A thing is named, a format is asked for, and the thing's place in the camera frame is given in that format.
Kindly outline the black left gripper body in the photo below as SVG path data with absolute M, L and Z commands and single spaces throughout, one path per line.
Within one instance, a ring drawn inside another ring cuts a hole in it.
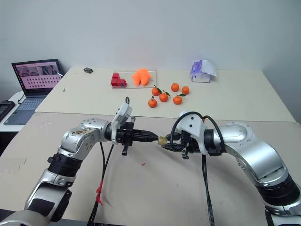
M 122 155 L 127 156 L 127 151 L 133 143 L 133 132 L 134 132 L 134 124 L 135 124 L 135 117 L 131 117 L 130 122 L 125 122 L 119 129 L 117 129 L 117 142 L 123 145 Z

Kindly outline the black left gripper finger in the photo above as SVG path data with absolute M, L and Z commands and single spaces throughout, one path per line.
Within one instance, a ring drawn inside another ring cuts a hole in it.
M 135 129 L 134 135 L 136 137 L 157 137 L 157 135 L 151 131 Z
M 157 141 L 158 140 L 158 136 L 156 137 L 134 137 L 134 141 L 137 142 L 153 142 L 153 141 Z

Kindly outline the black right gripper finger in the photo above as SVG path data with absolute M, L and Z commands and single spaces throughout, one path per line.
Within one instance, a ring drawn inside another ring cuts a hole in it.
M 173 143 L 173 146 L 171 146 L 170 143 L 167 143 L 161 147 L 172 152 L 181 152 L 185 148 L 185 145 Z
M 171 140 L 173 140 L 174 142 L 175 141 L 181 141 L 182 140 L 182 134 L 178 133 L 178 132 L 175 132 L 174 134 L 169 133 L 165 136 L 165 138 L 168 142 L 170 142 Z

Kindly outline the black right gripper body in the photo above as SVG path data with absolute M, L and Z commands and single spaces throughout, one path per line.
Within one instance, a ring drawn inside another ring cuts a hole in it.
M 182 152 L 183 159 L 185 159 L 185 160 L 188 159 L 189 153 L 200 153 L 198 143 L 194 138 L 191 137 L 191 134 L 182 130 L 180 138 L 181 138 L 180 144 L 182 147 L 181 152 Z

